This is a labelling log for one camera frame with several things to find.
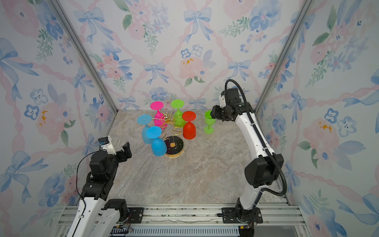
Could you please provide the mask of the red wine glass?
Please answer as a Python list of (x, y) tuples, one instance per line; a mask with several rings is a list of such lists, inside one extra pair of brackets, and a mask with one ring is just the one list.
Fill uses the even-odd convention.
[(183, 137), (187, 140), (192, 140), (196, 137), (196, 127), (192, 123), (196, 119), (196, 114), (193, 111), (186, 111), (182, 114), (182, 119), (186, 122), (183, 126)]

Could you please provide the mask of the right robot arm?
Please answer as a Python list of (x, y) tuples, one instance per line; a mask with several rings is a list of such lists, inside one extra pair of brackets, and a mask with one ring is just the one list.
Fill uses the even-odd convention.
[(211, 117), (234, 121), (249, 147), (252, 161), (244, 169), (247, 185), (237, 200), (235, 217), (241, 223), (253, 223), (258, 202), (264, 192), (278, 197), (287, 192), (288, 186), (282, 171), (284, 158), (270, 147), (256, 123), (255, 115), (241, 103), (225, 107), (215, 105)]

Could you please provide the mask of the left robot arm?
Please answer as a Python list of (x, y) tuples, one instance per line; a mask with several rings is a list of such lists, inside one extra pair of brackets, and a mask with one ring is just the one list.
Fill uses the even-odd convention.
[(90, 172), (80, 193), (75, 219), (68, 237), (109, 237), (114, 227), (123, 226), (132, 216), (126, 200), (107, 200), (120, 163), (132, 157), (130, 143), (112, 151), (111, 143), (100, 142), (100, 149), (90, 157)]

